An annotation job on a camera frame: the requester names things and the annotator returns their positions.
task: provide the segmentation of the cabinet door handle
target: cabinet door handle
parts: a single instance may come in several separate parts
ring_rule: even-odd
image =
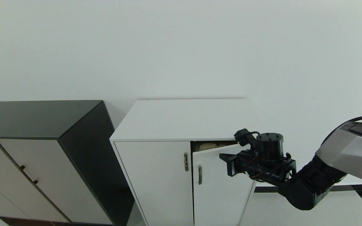
[[[202,166],[198,165],[198,184],[201,185],[202,184]]]
[[[21,165],[19,168],[20,168],[20,170],[21,170],[30,180],[33,181],[33,183],[34,183],[35,185],[38,183],[37,180],[31,179],[30,176],[24,171],[24,169],[26,168],[24,165]]]
[[[188,153],[184,153],[184,168],[188,171]]]

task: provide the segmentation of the white floor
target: white floor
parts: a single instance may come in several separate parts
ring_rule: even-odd
[[[362,226],[362,199],[355,191],[330,192],[311,211],[295,209],[277,193],[254,193],[248,205],[249,220],[241,226]],[[0,226],[6,224],[0,220]],[[136,206],[128,226],[145,226]]]

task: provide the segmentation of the black cable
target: black cable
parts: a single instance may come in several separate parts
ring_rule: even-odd
[[[343,122],[338,127],[336,127],[332,132],[329,133],[329,135],[323,140],[322,144],[325,143],[325,141],[332,135],[332,133],[335,132],[335,130],[337,130],[342,125],[344,125],[344,124],[346,124],[348,122],[355,122],[355,121],[360,121],[360,120],[362,120],[362,116],[357,117],[357,118],[353,118],[353,119],[350,119],[350,120],[347,120],[347,121]]]

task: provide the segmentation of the open cabinet door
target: open cabinet door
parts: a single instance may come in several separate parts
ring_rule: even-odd
[[[195,226],[236,226],[240,223],[254,181],[245,174],[227,175],[220,153],[237,154],[239,144],[192,153]]]

